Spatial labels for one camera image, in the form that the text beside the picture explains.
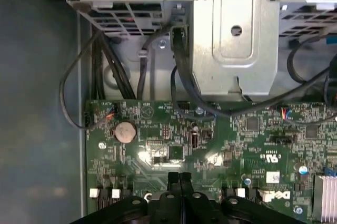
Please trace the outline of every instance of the blue connector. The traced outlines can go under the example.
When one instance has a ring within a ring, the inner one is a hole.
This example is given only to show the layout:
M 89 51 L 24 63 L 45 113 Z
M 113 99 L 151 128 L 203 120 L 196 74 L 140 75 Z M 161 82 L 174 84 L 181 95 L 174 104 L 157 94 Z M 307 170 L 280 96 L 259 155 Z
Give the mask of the blue connector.
M 331 170 L 329 168 L 324 168 L 324 174 L 330 177 L 337 177 L 337 171 Z

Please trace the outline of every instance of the screw hole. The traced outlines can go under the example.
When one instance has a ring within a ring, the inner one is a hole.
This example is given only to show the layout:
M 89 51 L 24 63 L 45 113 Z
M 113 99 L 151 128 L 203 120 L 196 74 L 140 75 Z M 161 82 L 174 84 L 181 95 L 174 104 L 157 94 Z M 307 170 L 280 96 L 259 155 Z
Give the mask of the screw hole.
M 242 28 L 239 25 L 234 25 L 231 29 L 233 36 L 240 36 L 242 34 Z

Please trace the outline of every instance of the capacitor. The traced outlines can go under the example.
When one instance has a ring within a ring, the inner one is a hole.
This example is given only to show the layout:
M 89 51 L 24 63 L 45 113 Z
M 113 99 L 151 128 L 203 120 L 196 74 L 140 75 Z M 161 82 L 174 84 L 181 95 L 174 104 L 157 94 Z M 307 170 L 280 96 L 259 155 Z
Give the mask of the capacitor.
M 252 180 L 246 174 L 242 174 L 241 179 L 246 186 L 249 186 L 252 183 Z
M 121 122 L 115 128 L 115 137 L 121 143 L 130 143 L 136 136 L 136 126 L 129 121 Z
M 295 163 L 295 165 L 294 165 L 294 170 L 297 171 L 297 172 L 299 172 L 300 167 L 302 167 L 302 166 L 304 166 L 304 163 L 303 163 L 303 162 L 297 162 L 297 163 Z
M 193 132 L 199 131 L 199 126 L 198 126 L 198 124 L 195 123 L 195 122 L 192 122 L 192 123 L 191 123 L 191 129 L 192 129 Z
M 305 174 L 307 174 L 307 172 L 308 172 L 308 168 L 306 166 L 303 165 L 303 166 L 299 167 L 299 173 L 301 175 L 305 175 Z

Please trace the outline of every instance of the white label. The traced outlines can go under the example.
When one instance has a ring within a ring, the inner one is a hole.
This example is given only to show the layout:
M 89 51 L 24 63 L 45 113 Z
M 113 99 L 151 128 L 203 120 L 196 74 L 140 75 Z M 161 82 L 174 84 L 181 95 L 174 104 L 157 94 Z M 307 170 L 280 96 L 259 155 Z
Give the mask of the white label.
M 279 159 L 278 157 L 276 157 L 276 154 L 266 154 L 265 158 L 267 159 L 267 162 L 271 162 L 271 163 L 279 162 Z
M 280 172 L 279 171 L 267 171 L 265 182 L 266 183 L 280 183 Z

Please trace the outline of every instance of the sticker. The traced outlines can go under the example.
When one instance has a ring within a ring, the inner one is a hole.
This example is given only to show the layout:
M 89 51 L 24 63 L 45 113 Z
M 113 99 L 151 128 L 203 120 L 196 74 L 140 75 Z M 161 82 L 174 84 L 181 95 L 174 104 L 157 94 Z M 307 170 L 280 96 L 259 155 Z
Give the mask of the sticker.
M 266 183 L 280 183 L 280 172 L 279 171 L 267 171 Z

